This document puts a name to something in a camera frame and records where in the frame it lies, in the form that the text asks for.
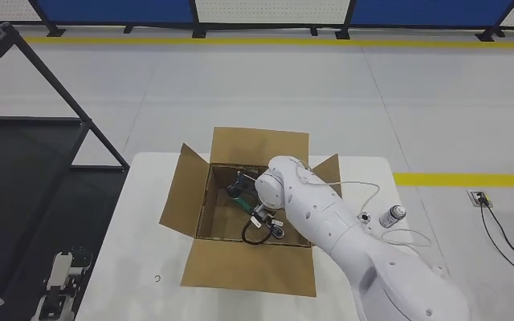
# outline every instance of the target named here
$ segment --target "open cardboard box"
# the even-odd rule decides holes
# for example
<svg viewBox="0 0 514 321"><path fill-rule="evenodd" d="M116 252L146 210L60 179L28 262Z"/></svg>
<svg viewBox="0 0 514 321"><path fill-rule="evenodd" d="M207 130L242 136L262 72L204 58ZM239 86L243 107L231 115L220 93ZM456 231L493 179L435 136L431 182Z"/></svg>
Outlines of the open cardboard box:
<svg viewBox="0 0 514 321"><path fill-rule="evenodd" d="M210 164L182 145L160 220L194 238L182 286L316 296L312 244L288 222L285 212L276 214L276 219L284 222L284 238L248 245L241 233L250 216L226 195L225 188L234 183L238 170L256 178L278 155L307 161L308 134L215 128ZM341 179L337 155L313 171L327 182ZM334 189L341 195L339 185ZM256 200L247 200L256 204ZM250 228L247 238L259 240L266 232Z"/></svg>

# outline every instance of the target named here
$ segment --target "power cord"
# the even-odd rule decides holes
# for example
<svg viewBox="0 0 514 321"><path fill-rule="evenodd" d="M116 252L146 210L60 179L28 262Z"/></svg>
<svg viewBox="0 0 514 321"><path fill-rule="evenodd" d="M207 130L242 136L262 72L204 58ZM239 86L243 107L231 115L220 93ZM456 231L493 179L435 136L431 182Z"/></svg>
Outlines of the power cord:
<svg viewBox="0 0 514 321"><path fill-rule="evenodd" d="M296 175L298 176L298 178L300 179L301 182L302 179L301 179L301 175L300 173L298 173L298 168L301 168L302 166L304 167L304 169L307 169L309 172L312 172L312 168L311 166L309 166L307 163L305 163L303 160L298 160L300 161L300 163L298 164L298 166L296 166ZM374 197L377 196L378 192L380 192L380 185L378 184L375 184L375 183L369 183L368 181L334 181L332 183L312 183L310 181L306 181L306 182L303 182L304 184L309 184L309 185L321 185L321 186L324 186L324 185L344 185L344 184L360 184L360 185L370 185L370 186L374 186L377 190L371 194L371 196L369 196L365 201L364 203L362 204L362 207L361 207L361 212L364 212L364 209L365 207L371 202L371 200L373 200Z"/></svg>
<svg viewBox="0 0 514 321"><path fill-rule="evenodd" d="M267 241L270 238L271 234L273 234L273 225L271 225L270 233L268 233L265 238L263 238L262 240L257 241L257 242L250 241L247 239L247 230L248 230L248 227L250 227L250 225L251 225L251 217L248 220L247 224L243 227L243 232L241 233L241 238L243 239L243 242L248 243L250 245L257 246L257 245L263 244L265 241Z"/></svg>
<svg viewBox="0 0 514 321"><path fill-rule="evenodd" d="M312 168L307 164L305 163L303 160L299 160L300 163L298 164L298 166L296 167L296 175L298 176L298 178L300 179L301 182L304 182L302 181L301 179L301 175L300 173L298 172L298 169L301 168L302 166L304 167L304 169L307 169L309 172L312 172ZM362 204L362 207L361 207L361 212L360 213L363 213L364 212L364 209L365 207L369 204L369 202L371 200L373 200L373 198L375 196L377 196L378 192L380 192L380 185L378 184L375 184L375 183L370 183L368 181L336 181L336 182L332 182L332 183L312 183L312 182L309 182L309 181L306 181L304 182L304 184L309 184L309 185L343 185L343 184L360 184L360 185L371 185L371 186L374 186L377 188L377 190L371 194L371 196L369 196L365 202ZM426 239L428 241L428 244L422 244L422 243L417 243L417 242L402 242L402 241L395 241L395 240L390 240L390 239L387 239L387 238L384 238L387 234L389 233L393 233L393 232L411 232L411 233L414 233L414 234L417 234L419 236L421 236L422 238ZM415 246L425 246L425 247L430 247L432 246L432 241L424 234L422 234L421 232L418 232L417 230L411 230L411 229L396 229L396 230L387 230L386 232L384 232L382 235L378 236L376 234L372 234L373 237L375 237L377 240L379 241L383 241L383 242L386 242L392 246L404 246L404 247L408 247L409 249L413 250L428 266L430 266L430 263L425 260L423 258L423 256L419 253L418 250L416 250L414 247Z"/></svg>
<svg viewBox="0 0 514 321"><path fill-rule="evenodd" d="M487 225L485 224L485 218L483 216L483 206L485 205L487 207L487 209L489 209L489 212L491 213L492 217L495 219L496 221L496 224L500 227L500 230L501 230L501 233L503 234L504 236L504 239L505 241L507 242L507 244L510 246L510 248L512 250L514 250L514 247L512 247L512 244L511 242L508 240L507 238L507 235L505 234L505 231L504 231L504 228L503 226L500 224L500 222L498 221L498 219L496 218L496 215L492 212L491 210L491 207L489 207L489 200L487 199L487 197L485 197L485 195L483 193L480 194L479 196L479 199L478 199L479 203L480 203L480 214L482 215L482 223L483 223L483 227L485 228L485 232L487 233L489 239L491 240L492 242L492 245L498 250L498 252L500 252L501 256L504 257L504 259L511 265L514 267L514 263L512 263L511 260L509 260L507 258L507 256L504 254L504 252L502 252L500 250L500 248L496 245L495 241L492 239L491 237L491 234L489 233L489 229L487 228Z"/></svg>

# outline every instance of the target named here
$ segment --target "floor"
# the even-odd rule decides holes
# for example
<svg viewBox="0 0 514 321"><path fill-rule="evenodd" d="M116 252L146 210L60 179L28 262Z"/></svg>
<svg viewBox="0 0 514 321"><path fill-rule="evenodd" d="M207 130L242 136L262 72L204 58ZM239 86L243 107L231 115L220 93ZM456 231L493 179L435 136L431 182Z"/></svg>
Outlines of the floor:
<svg viewBox="0 0 514 321"><path fill-rule="evenodd" d="M514 173L512 50L34 49L129 162L139 152L178 152L182 142L209 152L213 127L235 126L310 132L312 155L383 156L396 173ZM0 116L73 116L20 52L0 59L0 70ZM116 163L94 136L75 162ZM448 269L476 319L512 319L514 269L488 241L466 188L398 190L411 227L433 239L423 255ZM484 190L514 238L514 191Z"/></svg>

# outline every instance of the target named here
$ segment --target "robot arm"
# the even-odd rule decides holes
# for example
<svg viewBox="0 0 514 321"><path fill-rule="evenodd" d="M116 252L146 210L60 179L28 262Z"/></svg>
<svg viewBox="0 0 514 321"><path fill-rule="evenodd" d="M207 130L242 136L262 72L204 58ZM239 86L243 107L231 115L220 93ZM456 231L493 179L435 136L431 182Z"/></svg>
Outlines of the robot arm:
<svg viewBox="0 0 514 321"><path fill-rule="evenodd" d="M343 200L292 156L277 156L255 181L259 200L343 270L361 321L469 321L463 293L418 256L375 238Z"/></svg>

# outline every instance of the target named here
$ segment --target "black cable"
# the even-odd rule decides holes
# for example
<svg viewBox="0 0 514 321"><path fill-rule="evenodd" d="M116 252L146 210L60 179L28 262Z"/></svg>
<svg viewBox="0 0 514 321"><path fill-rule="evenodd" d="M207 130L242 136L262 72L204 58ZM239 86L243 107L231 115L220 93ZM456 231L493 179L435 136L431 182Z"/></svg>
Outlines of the black cable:
<svg viewBox="0 0 514 321"><path fill-rule="evenodd" d="M491 213L492 218L494 218L494 219L495 219L496 224L498 224L498 226L500 227L501 233L504 235L504 239L505 239L505 241L506 241L506 242L507 242L507 244L510 246L510 248L511 248L512 250L514 250L514 246L512 246L511 242L508 240L508 238L507 238L507 234L505 234L505 231L504 231L503 226L498 222L498 219L496 218L496 215L492 212L491 207L489 207L488 202L487 202L487 203L484 203L484 204L487 206L487 209L489 209L489 212Z"/></svg>
<svg viewBox="0 0 514 321"><path fill-rule="evenodd" d="M247 224L243 227L243 232L241 233L241 238L243 239L243 242L245 242L245 243L251 244L253 246L263 244L265 241L267 241L270 238L271 234L273 233L273 226L270 226L270 233L268 233L265 238L263 238L262 240L257 241L257 242L249 241L249 240L247 240L246 233L247 233L247 230L248 230L248 227L250 226L250 224L251 224L251 217L248 220Z"/></svg>
<svg viewBox="0 0 514 321"><path fill-rule="evenodd" d="M509 260L509 259L507 258L507 256L505 256L504 252L502 252L502 251L500 250L500 248L496 245L495 241L492 239L491 235L489 234L489 230L487 229L487 225L485 224L485 218L483 217L483 203L482 203L482 202L480 202L480 213L482 214L482 223L483 223L483 227L485 228L485 232L487 233L487 235L488 235L489 239L491 240L492 245L494 245L494 246L495 246L495 248L498 250L498 252L500 252L501 256L503 256L503 257L504 257L504 259L506 259L506 260L507 260L507 262L509 262L509 263L511 264L511 266L513 266L513 267L514 267L514 263L512 263L512 262L511 262L511 260ZM498 220L496 220L496 223L498 223L498 226L500 226L501 230L503 231L504 229L501 227L501 225L499 224Z"/></svg>

